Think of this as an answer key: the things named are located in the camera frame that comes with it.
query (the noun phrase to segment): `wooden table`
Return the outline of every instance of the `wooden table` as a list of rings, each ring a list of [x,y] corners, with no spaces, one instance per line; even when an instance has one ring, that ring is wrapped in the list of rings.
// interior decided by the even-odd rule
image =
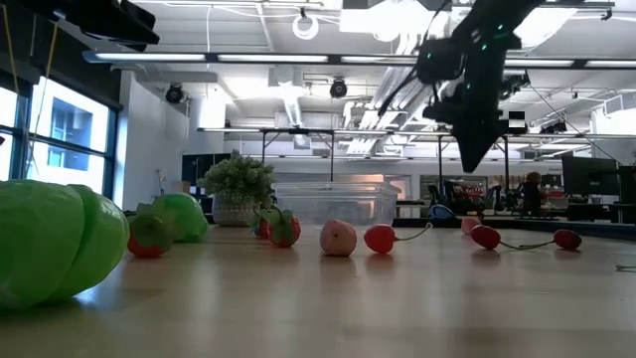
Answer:
[[[0,315],[0,357],[634,357],[636,246],[480,251],[434,229],[374,256],[293,250],[246,230],[153,261],[124,257],[68,304]],[[415,230],[398,230],[402,236]],[[550,236],[503,231],[511,244]]]

